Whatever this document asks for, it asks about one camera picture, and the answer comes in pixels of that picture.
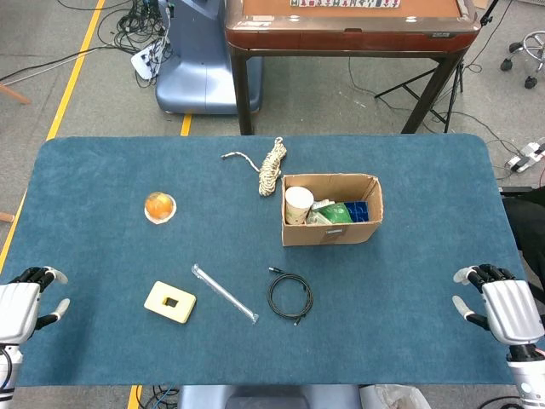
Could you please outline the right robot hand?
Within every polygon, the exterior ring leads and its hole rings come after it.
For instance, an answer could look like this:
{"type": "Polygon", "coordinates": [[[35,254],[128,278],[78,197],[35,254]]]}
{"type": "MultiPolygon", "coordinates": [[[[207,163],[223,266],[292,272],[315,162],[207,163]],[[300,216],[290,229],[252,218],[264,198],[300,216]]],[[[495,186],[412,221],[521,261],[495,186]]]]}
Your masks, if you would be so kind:
{"type": "Polygon", "coordinates": [[[459,269],[453,281],[473,285],[481,296],[485,314],[475,313],[461,297],[452,302],[465,319],[486,331],[504,345],[534,344],[544,337],[544,326],[529,284],[505,268],[480,264],[459,269]]]}

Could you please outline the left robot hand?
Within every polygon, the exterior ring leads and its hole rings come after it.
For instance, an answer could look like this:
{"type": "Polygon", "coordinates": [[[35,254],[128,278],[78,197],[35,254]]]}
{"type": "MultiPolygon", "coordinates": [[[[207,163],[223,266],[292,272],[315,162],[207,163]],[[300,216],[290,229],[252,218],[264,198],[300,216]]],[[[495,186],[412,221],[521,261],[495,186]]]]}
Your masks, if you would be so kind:
{"type": "Polygon", "coordinates": [[[62,319],[70,299],[60,301],[56,309],[38,316],[44,290],[53,282],[65,285],[67,277],[49,266],[27,268],[22,274],[1,285],[1,344],[21,345],[35,331],[62,319]]]}

